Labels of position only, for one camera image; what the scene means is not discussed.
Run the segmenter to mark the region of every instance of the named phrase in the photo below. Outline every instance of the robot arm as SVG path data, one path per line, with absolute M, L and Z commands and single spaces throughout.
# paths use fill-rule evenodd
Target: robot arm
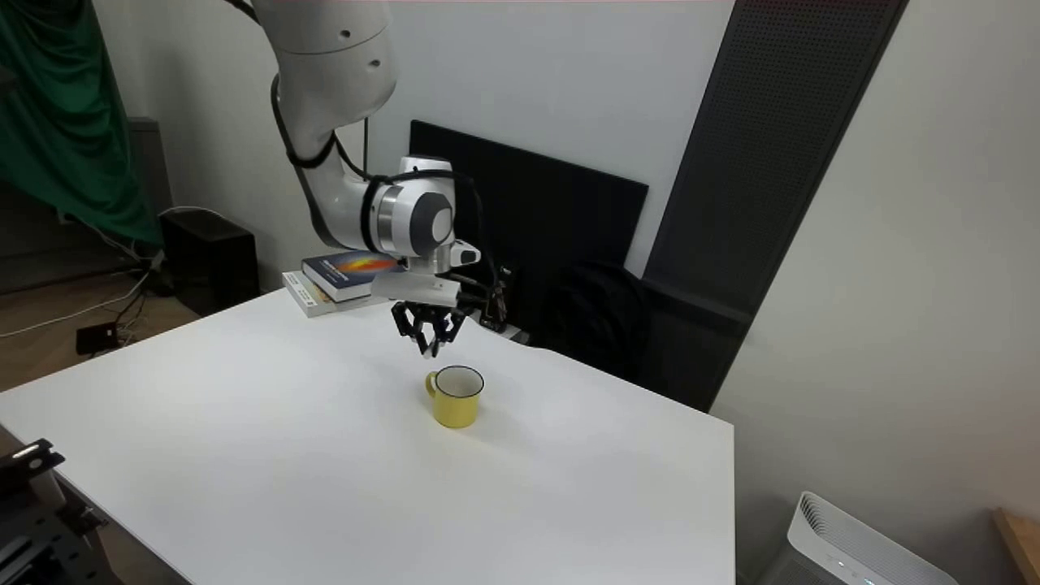
M 404 158 L 399 174 L 369 174 L 343 150 L 334 128 L 381 110 L 397 86 L 383 0 L 231 0 L 252 12 L 281 61 L 275 113 L 333 245 L 374 249 L 404 269 L 376 278 L 397 300 L 395 318 L 424 353 L 453 342 L 461 316 L 448 269 L 483 261 L 457 236 L 457 174 L 448 162 Z

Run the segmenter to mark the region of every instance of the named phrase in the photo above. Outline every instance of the bin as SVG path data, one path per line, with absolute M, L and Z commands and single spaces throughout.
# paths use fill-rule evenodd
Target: bin
M 764 585 L 956 585 L 900 543 L 849 517 L 818 493 L 804 493 L 787 526 L 787 549 Z

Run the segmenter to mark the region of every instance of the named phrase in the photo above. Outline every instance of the yellow cup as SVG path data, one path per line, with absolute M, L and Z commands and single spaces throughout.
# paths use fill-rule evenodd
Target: yellow cup
M 483 415 L 484 376 L 476 366 L 453 365 L 425 376 L 436 423 L 465 427 Z

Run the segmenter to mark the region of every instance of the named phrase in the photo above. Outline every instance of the green curtain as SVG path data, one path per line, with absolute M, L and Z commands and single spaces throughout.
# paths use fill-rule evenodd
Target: green curtain
M 0 0 L 0 181 L 93 227 L 160 243 L 93 0 Z

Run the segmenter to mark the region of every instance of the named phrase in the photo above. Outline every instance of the stack of books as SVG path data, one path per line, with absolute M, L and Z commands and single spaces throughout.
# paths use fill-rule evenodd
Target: stack of books
M 305 316 L 329 316 L 350 300 L 372 296 L 372 283 L 388 269 L 397 269 L 392 256 L 339 249 L 327 256 L 305 256 L 300 269 L 284 274 L 284 283 Z

